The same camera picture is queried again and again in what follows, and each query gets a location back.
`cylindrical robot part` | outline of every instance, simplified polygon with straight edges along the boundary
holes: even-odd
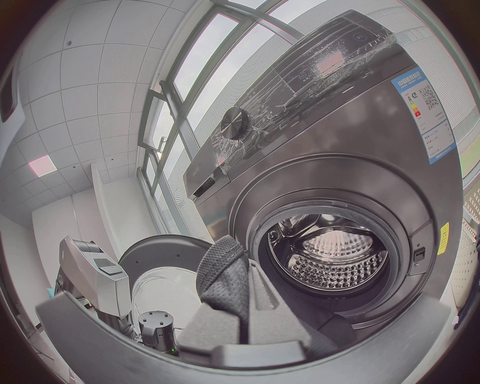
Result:
[[[142,313],[138,317],[143,344],[159,352],[177,354],[173,316],[165,311]]]

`window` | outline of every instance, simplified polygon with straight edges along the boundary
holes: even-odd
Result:
[[[232,0],[232,2],[255,9],[261,6],[265,0]]]
[[[148,158],[147,160],[147,179],[150,184],[150,188],[153,185],[153,179],[155,178],[155,170],[153,169],[152,160]]]
[[[158,148],[159,153],[162,153],[163,148],[165,147],[165,143],[167,142],[168,134],[170,133],[172,126],[172,115],[170,115],[170,110],[168,109],[167,103],[163,102],[152,137],[154,146],[155,148]]]
[[[167,202],[165,201],[165,198],[163,197],[162,190],[160,189],[160,186],[157,184],[155,188],[155,201],[157,203],[157,208],[160,213],[160,216],[163,219],[164,224],[167,226],[165,228],[168,233],[174,233],[179,235],[180,230],[177,227],[177,224],[175,224],[175,220],[173,219],[173,216],[168,209]]]
[[[262,27],[255,26],[227,55],[218,66],[215,73],[207,82],[197,100],[193,104],[187,119],[195,132],[198,123],[210,108],[220,92],[225,88],[231,78],[238,72],[241,66],[272,36],[273,32]]]
[[[199,145],[205,143],[227,109],[289,47],[285,40],[257,25],[232,49],[187,115]]]
[[[316,7],[326,0],[287,0],[277,9],[270,12],[270,16],[289,24],[300,15]]]
[[[173,142],[172,149],[170,149],[170,153],[168,155],[167,161],[163,166],[163,173],[165,178],[168,180],[170,174],[172,173],[173,167],[177,163],[182,151],[185,151],[185,147],[183,146],[183,142],[180,138],[180,135],[177,135],[177,138]]]
[[[170,152],[164,167],[165,179],[173,201],[177,206],[185,227],[191,236],[213,242],[208,230],[195,207],[195,203],[187,197],[183,174],[190,165],[190,159],[185,151],[183,142],[177,137],[173,145],[173,154]]]
[[[152,90],[147,94],[146,102],[149,99],[151,101],[142,140],[149,148],[162,153],[168,134],[173,126],[173,118],[170,115],[168,104],[160,97],[163,96]]]
[[[237,24],[232,19],[217,14],[195,41],[174,80],[184,99],[207,61]]]

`ceiling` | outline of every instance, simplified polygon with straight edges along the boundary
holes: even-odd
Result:
[[[0,214],[31,212],[136,173],[144,100],[163,50],[196,0],[65,0],[26,44],[18,76],[26,121],[0,167]],[[57,171],[28,162],[50,155]]]

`energy label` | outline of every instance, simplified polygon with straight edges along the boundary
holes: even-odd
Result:
[[[437,94],[417,67],[392,80],[423,139],[430,164],[456,147],[452,128]]]

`front-load washing machine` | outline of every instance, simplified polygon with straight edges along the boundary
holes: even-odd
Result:
[[[357,341],[454,266],[462,178],[445,111],[393,33],[356,11],[280,57],[184,175],[212,238],[233,236],[296,315]]]

